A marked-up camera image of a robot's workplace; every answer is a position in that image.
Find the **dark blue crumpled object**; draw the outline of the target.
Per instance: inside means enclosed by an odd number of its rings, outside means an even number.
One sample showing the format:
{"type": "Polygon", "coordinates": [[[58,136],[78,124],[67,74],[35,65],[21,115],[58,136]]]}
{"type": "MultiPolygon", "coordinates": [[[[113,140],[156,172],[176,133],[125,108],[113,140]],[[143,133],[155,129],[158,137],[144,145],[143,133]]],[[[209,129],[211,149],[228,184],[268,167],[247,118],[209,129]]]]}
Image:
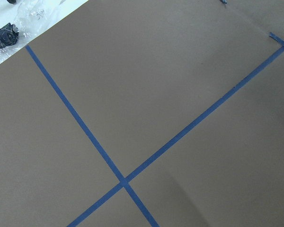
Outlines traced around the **dark blue crumpled object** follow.
{"type": "Polygon", "coordinates": [[[18,42],[19,31],[15,24],[7,23],[0,28],[0,49],[15,45],[18,42]]]}

